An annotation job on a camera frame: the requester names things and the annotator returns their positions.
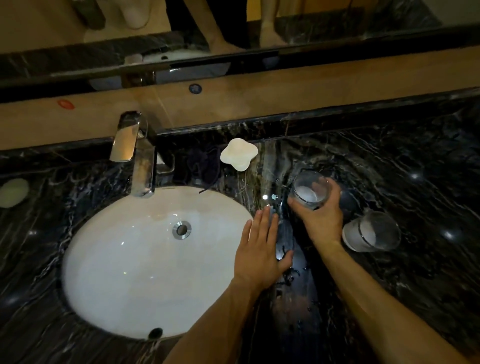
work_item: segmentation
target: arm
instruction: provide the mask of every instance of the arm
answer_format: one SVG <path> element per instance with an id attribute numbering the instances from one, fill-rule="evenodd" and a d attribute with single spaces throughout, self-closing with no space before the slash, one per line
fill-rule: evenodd
<path id="1" fill-rule="evenodd" d="M 340 243 L 340 187 L 334 180 L 326 204 L 311 211 L 297 201 L 288 204 L 303 220 L 342 297 L 383 363 L 467 363 L 436 331 L 389 295 Z"/>
<path id="2" fill-rule="evenodd" d="M 235 358 L 243 325 L 260 292 L 292 265 L 292 251 L 276 260 L 278 215 L 273 215 L 270 228 L 269 217 L 267 206 L 245 224 L 235 255 L 233 280 L 175 345 L 164 364 L 226 364 Z"/>
<path id="3" fill-rule="evenodd" d="M 285 41 L 275 31 L 275 18 L 280 0 L 262 0 L 262 28 L 260 30 L 260 47 L 286 46 Z"/>
<path id="4" fill-rule="evenodd" d="M 216 24 L 206 0 L 184 0 L 192 18 L 204 35 L 210 51 L 214 54 L 237 53 L 244 49 L 228 43 Z"/>

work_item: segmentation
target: person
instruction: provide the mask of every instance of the person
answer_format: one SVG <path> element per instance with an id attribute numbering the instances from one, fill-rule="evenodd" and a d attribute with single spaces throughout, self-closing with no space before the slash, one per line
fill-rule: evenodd
<path id="1" fill-rule="evenodd" d="M 279 0 L 262 0 L 260 47 L 286 46 L 277 34 L 274 20 Z M 182 31 L 192 43 L 191 33 L 199 29 L 212 54 L 238 53 L 250 48 L 247 30 L 247 0 L 166 0 L 172 31 Z"/>
<path id="2" fill-rule="evenodd" d="M 468 361 L 436 331 L 388 294 L 343 249 L 340 187 L 334 180 L 326 204 L 315 211 L 289 199 L 323 262 L 382 363 L 463 364 Z M 220 298 L 172 349 L 165 364 L 233 363 L 243 325 L 262 290 L 292 265 L 293 252 L 275 257 L 278 216 L 257 211 L 245 224 L 234 277 Z"/>

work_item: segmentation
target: hand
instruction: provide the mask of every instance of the hand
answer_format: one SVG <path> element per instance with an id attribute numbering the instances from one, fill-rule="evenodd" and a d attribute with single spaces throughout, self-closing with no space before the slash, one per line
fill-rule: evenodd
<path id="1" fill-rule="evenodd" d="M 303 220 L 308 236 L 321 255 L 328 254 L 337 248 L 343 249 L 340 244 L 343 214 L 338 204 L 340 186 L 331 178 L 327 180 L 332 185 L 332 191 L 328 201 L 318 210 L 312 211 L 302 206 L 297 200 L 288 198 L 288 204 Z"/>
<path id="2" fill-rule="evenodd" d="M 278 215 L 273 214 L 268 228 L 270 207 L 258 210 L 255 218 L 243 228 L 240 245 L 235 255 L 235 274 L 232 282 L 246 285 L 257 297 L 292 266 L 293 251 L 277 261 L 275 256 Z"/>
<path id="3" fill-rule="evenodd" d="M 262 24 L 262 29 L 260 30 L 260 48 L 282 47 L 287 45 L 288 43 L 275 31 L 273 24 Z"/>
<path id="4" fill-rule="evenodd" d="M 228 43 L 223 37 L 217 37 L 208 43 L 212 54 L 231 54 L 243 52 L 244 49 Z"/>

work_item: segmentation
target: sink basin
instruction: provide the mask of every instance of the sink basin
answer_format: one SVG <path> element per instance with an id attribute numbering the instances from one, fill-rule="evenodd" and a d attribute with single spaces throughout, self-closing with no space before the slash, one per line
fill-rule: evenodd
<path id="1" fill-rule="evenodd" d="M 157 188 L 98 212 L 63 259 L 68 302 L 87 322 L 146 339 L 190 329 L 233 278 L 235 252 L 250 213 L 218 192 Z"/>

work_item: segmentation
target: reflected faucet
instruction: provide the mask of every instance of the reflected faucet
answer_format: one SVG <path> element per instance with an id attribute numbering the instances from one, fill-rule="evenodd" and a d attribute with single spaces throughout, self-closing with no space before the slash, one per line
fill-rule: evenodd
<path id="1" fill-rule="evenodd" d="M 148 138 L 151 135 L 155 133 L 150 129 L 149 134 L 148 121 L 141 113 L 128 111 L 120 116 L 110 160 L 128 162 L 135 154 L 130 194 L 136 197 L 150 197 L 155 192 L 157 152 Z"/>

